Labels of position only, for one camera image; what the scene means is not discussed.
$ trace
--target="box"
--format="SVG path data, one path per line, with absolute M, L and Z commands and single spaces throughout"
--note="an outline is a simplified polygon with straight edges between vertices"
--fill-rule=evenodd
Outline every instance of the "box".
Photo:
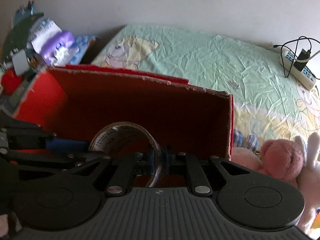
M 28 88 L 15 117 L 42 125 L 60 138 L 89 141 L 104 126 L 129 121 L 176 153 L 229 159 L 232 96 L 187 83 L 96 66 L 47 68 Z

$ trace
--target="dark green object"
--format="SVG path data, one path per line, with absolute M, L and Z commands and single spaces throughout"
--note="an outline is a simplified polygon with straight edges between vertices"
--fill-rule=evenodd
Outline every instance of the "dark green object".
M 9 31 L 3 44 L 1 61 L 9 62 L 11 60 L 10 52 L 14 49 L 18 49 L 19 51 L 26 48 L 29 30 L 36 22 L 36 20 L 38 20 L 42 16 L 44 16 L 43 13 L 29 15 Z

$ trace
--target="white plush rabbit ear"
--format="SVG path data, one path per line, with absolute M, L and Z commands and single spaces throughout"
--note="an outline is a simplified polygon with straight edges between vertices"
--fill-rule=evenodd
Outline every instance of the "white plush rabbit ear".
M 314 168 L 319 156 L 320 136 L 317 132 L 312 133 L 308 138 L 307 167 Z
M 303 151 L 303 163 L 306 164 L 307 163 L 307 153 L 306 153 L 306 148 L 305 148 L 305 144 L 303 142 L 303 139 L 301 138 L 301 136 L 296 136 L 294 137 L 294 141 L 299 144 L 302 148 Z

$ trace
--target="black power adapter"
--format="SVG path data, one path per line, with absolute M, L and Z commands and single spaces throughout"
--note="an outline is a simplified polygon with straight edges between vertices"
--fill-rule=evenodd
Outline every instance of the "black power adapter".
M 304 49 L 302 49 L 302 51 L 300 52 L 300 55 L 299 55 L 299 57 L 297 59 L 299 59 L 299 60 L 308 59 L 308 58 L 310 58 L 310 53 L 311 53 L 310 50 L 305 51 Z M 300 62 L 297 62 L 297 61 L 294 62 L 294 66 L 299 71 L 302 71 L 303 68 L 306 66 L 306 64 L 307 64 L 307 62 L 304 62 L 304 63 L 300 63 Z

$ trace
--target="white cable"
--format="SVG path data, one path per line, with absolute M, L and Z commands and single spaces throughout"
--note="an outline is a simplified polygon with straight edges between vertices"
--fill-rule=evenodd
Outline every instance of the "white cable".
M 307 59 L 297 59 L 297 58 L 294 57 L 294 60 L 295 60 L 296 62 L 299 62 L 299 63 L 306 63 L 306 62 L 308 62 L 309 60 L 313 59 L 313 58 L 314 58 L 316 55 L 318 55 L 319 53 L 320 53 L 320 50 L 317 51 L 315 54 L 313 54 L 310 58 L 307 58 Z

